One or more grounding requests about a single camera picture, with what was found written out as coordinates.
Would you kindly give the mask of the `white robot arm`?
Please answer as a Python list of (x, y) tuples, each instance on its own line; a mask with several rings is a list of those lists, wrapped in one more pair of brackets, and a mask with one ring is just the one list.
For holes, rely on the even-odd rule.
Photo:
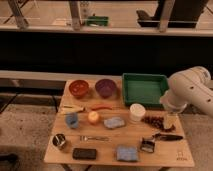
[(177, 114), (183, 112), (188, 104), (213, 117), (213, 91), (207, 87), (210, 80), (210, 72), (201, 66), (176, 72), (168, 78), (169, 89), (160, 97), (166, 110), (164, 129), (173, 126)]

